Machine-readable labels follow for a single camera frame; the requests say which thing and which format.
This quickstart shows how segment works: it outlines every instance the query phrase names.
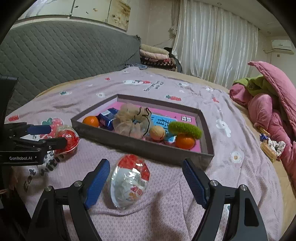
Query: gray quilted headboard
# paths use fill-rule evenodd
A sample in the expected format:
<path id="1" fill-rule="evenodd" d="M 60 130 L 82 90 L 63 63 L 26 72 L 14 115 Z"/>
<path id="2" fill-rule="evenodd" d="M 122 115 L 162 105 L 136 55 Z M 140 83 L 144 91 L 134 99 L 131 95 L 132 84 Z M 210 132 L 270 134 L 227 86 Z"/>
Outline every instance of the gray quilted headboard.
<path id="1" fill-rule="evenodd" d="M 0 45 L 0 75 L 19 81 L 6 114 L 57 84 L 140 64 L 140 41 L 114 29 L 73 21 L 44 21 L 10 30 Z"/>

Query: screw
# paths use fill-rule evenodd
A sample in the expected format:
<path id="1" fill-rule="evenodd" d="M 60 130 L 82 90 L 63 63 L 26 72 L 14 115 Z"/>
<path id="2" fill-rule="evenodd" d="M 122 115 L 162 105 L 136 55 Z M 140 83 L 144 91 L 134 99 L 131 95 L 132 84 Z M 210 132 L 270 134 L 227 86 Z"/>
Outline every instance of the screw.
<path id="1" fill-rule="evenodd" d="M 82 185 L 82 181 L 76 181 L 74 182 L 74 186 L 80 187 Z"/>
<path id="2" fill-rule="evenodd" d="M 218 186 L 219 183 L 216 180 L 211 180 L 210 184 L 215 187 Z"/>
<path id="3" fill-rule="evenodd" d="M 243 191 L 246 191 L 246 190 L 248 190 L 248 187 L 247 187 L 246 185 L 241 185 L 241 189 L 242 189 Z"/>
<path id="4" fill-rule="evenodd" d="M 45 188 L 45 191 L 49 192 L 51 189 L 52 189 L 52 186 L 47 186 L 47 187 Z"/>

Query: white air conditioner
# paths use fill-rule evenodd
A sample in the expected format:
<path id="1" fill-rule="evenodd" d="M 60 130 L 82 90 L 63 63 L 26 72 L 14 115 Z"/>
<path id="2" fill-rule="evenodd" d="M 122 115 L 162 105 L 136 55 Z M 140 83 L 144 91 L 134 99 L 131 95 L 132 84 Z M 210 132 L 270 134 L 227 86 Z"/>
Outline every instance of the white air conditioner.
<path id="1" fill-rule="evenodd" d="M 264 50 L 266 54 L 271 52 L 276 53 L 285 53 L 285 54 L 294 54 L 292 48 L 292 42 L 287 39 L 275 39 L 271 41 L 272 49 L 271 50 Z"/>

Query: orange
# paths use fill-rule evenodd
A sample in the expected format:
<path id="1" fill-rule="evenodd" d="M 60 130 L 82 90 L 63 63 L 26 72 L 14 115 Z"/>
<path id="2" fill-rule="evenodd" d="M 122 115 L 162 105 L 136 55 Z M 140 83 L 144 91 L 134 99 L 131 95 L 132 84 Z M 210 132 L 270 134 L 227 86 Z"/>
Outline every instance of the orange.
<path id="1" fill-rule="evenodd" d="M 178 134 L 175 144 L 178 148 L 190 150 L 195 145 L 195 139 L 185 134 Z"/>
<path id="2" fill-rule="evenodd" d="M 99 127 L 99 120 L 96 116 L 85 117 L 82 123 L 90 126 L 94 126 L 94 127 Z"/>

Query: green fuzzy object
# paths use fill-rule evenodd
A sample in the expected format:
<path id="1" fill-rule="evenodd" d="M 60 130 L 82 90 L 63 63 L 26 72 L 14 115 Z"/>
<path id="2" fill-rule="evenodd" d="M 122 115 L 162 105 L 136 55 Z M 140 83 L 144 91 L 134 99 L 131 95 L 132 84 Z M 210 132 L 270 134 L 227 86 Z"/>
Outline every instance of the green fuzzy object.
<path id="1" fill-rule="evenodd" d="M 178 121 L 169 123 L 168 131 L 174 135 L 186 134 L 194 137 L 195 139 L 200 139 L 202 137 L 202 131 L 197 126 Z"/>

